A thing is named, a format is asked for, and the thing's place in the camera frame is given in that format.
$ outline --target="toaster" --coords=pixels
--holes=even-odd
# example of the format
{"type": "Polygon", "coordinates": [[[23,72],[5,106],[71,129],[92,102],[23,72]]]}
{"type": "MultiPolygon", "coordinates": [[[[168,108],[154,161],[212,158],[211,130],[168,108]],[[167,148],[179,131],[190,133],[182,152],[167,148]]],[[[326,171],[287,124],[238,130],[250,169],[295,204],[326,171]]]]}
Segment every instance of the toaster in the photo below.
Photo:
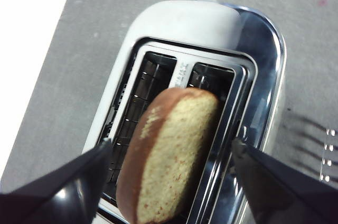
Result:
{"type": "Polygon", "coordinates": [[[283,36],[258,10],[215,1],[164,1],[144,10],[122,43],[83,148],[113,143],[98,215],[128,223],[116,185],[140,116],[162,90],[197,87],[219,98],[221,116],[194,200],[168,223],[241,223],[247,201],[231,142],[272,148],[285,63],[283,36]]]}

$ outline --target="bread slice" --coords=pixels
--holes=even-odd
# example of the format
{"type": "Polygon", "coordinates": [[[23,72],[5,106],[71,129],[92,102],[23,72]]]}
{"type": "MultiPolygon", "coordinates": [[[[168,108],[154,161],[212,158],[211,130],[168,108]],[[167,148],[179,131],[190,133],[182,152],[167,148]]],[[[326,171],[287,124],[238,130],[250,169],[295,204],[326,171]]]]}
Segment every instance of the bread slice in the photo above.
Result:
{"type": "Polygon", "coordinates": [[[198,88],[166,89],[150,104],[117,184],[118,209],[129,223],[163,223],[186,207],[209,151],[217,107],[216,96],[198,88]]]}

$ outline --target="white surface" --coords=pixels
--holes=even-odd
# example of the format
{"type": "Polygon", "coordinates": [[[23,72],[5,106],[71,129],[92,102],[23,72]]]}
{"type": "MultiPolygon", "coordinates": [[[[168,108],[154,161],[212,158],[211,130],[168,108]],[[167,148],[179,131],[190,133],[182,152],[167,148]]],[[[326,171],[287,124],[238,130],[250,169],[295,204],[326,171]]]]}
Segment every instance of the white surface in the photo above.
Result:
{"type": "Polygon", "coordinates": [[[0,177],[66,0],[0,0],[0,177]]]}

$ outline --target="gray table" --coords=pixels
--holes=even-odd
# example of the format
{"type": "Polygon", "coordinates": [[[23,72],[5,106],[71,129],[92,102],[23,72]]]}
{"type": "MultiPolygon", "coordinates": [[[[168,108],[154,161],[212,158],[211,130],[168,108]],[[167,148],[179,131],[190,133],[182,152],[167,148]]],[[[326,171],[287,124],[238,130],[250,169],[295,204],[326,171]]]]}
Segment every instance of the gray table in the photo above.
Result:
{"type": "MultiPolygon", "coordinates": [[[[4,171],[8,192],[78,156],[133,19],[163,0],[67,0],[4,171]]],[[[285,37],[286,99],[273,155],[318,177],[338,124],[338,0],[219,0],[266,13],[285,37]]]]}

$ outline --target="reflective metal surface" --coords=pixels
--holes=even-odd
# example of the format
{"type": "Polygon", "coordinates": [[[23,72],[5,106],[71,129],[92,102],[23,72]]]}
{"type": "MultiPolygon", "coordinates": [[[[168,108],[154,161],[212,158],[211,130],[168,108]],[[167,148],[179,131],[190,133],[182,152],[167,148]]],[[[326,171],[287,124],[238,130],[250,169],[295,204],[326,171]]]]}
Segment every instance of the reflective metal surface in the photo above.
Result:
{"type": "MultiPolygon", "coordinates": [[[[239,132],[247,144],[263,149],[269,136],[271,121],[278,101],[286,62],[286,48],[282,35],[263,14],[247,7],[228,5],[241,16],[243,28],[236,48],[245,52],[257,65],[256,82],[243,114],[239,132]]],[[[237,178],[231,174],[229,163],[210,223],[233,223],[242,204],[243,191],[238,188],[237,178]]]]}

